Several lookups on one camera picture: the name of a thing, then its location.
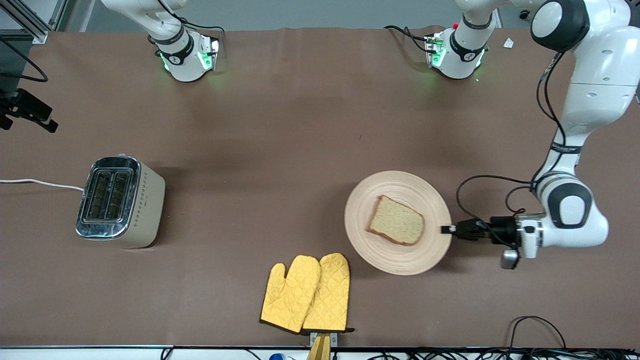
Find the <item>quilted oven mitt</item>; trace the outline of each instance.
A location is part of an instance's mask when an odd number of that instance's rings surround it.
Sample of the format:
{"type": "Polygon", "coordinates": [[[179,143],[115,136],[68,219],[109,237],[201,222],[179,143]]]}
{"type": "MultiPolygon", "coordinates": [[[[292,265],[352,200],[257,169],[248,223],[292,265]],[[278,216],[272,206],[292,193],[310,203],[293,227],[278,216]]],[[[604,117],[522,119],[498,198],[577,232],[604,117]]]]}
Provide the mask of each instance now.
{"type": "Polygon", "coordinates": [[[349,304],[349,263],[344,255],[329,254],[320,259],[322,274],[311,308],[303,324],[306,332],[350,332],[347,329],[349,304]]]}
{"type": "Polygon", "coordinates": [[[320,264],[316,258],[299,255],[286,276],[285,271],[281,263],[271,269],[260,322],[298,334],[320,281],[320,264]]]}

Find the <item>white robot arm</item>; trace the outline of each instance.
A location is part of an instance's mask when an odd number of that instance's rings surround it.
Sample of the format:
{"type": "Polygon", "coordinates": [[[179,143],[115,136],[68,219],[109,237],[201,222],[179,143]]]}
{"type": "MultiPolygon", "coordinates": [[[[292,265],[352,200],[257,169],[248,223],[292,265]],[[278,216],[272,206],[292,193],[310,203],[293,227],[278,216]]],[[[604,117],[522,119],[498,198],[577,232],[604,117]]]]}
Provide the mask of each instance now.
{"type": "MultiPolygon", "coordinates": [[[[456,0],[463,12],[457,28],[448,28],[427,39],[429,66],[453,79],[464,79],[480,66],[487,40],[495,29],[493,11],[509,0],[456,0]]],[[[545,0],[511,0],[520,8],[537,10],[545,0]]]]}
{"type": "Polygon", "coordinates": [[[535,258],[539,247],[592,247],[606,240],[608,221],[575,167],[587,137],[618,120],[634,98],[640,29],[629,23],[624,0],[548,0],[540,7],[531,24],[533,39],[560,54],[570,51],[576,60],[560,127],[534,176],[533,193],[544,212],[492,217],[490,223],[470,219],[443,232],[511,244],[503,268],[516,266],[518,247],[525,258],[535,258]]]}
{"type": "Polygon", "coordinates": [[[186,29],[165,10],[181,9],[187,0],[102,0],[102,3],[147,30],[160,49],[164,67],[176,80],[194,81],[215,68],[220,40],[186,29]]]}

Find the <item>silver toaster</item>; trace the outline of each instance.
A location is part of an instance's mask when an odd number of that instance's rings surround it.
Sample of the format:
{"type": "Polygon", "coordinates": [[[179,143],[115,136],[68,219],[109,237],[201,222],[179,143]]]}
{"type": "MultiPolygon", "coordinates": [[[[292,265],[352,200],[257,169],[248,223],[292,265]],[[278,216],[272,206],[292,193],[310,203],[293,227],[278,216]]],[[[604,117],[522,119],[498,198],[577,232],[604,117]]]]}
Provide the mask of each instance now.
{"type": "Polygon", "coordinates": [[[145,164],[124,154],[102,158],[87,177],[76,232],[122,248],[147,247],[163,202],[164,179],[145,164]]]}

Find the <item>table surface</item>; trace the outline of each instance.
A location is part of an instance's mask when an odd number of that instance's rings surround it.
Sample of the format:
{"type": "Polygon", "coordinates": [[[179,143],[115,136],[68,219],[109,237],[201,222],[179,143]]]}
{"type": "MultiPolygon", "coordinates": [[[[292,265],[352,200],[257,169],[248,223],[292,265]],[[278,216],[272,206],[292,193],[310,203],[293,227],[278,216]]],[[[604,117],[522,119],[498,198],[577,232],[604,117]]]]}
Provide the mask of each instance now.
{"type": "MultiPolygon", "coordinates": [[[[637,346],[636,103],[589,138],[578,169],[611,225],[597,248],[541,249],[507,271],[503,247],[453,239],[434,269],[402,277],[349,244],[346,199],[375,172],[424,178],[459,221],[466,177],[527,179],[543,161],[554,125],[534,91],[553,54],[527,30],[499,29],[490,47],[455,81],[386,30],[230,32],[227,71],[179,83],[139,33],[50,34],[31,52],[50,82],[22,86],[60,127],[18,120],[0,133],[0,177],[82,186],[95,160],[124,152],[164,177],[166,200],[154,246],[122,250],[75,234],[79,192],[0,186],[0,345],[305,344],[259,323],[269,269],[341,252],[356,329],[344,346],[503,346],[521,315],[549,319],[570,347],[637,346]]],[[[558,111],[572,69],[567,56],[554,72],[558,111]]],[[[507,215],[511,187],[478,180],[463,202],[507,215]]],[[[539,210],[526,192],[513,203],[539,210]]],[[[516,345],[558,342],[532,322],[516,345]]]]}

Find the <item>round wooden plate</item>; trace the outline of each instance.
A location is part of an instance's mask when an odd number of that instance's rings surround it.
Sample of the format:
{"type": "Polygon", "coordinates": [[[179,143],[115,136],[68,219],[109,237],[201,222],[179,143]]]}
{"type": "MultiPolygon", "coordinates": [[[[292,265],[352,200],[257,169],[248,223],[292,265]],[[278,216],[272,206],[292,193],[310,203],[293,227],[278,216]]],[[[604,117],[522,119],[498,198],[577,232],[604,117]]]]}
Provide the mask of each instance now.
{"type": "Polygon", "coordinates": [[[451,244],[450,234],[440,234],[442,225],[451,225],[451,216],[440,194],[425,180],[402,171],[379,172],[364,179],[353,189],[344,209],[347,236],[358,254],[396,275],[419,274],[440,262],[451,244]],[[398,245],[367,231],[380,195],[424,216],[424,234],[414,245],[398,245]]]}

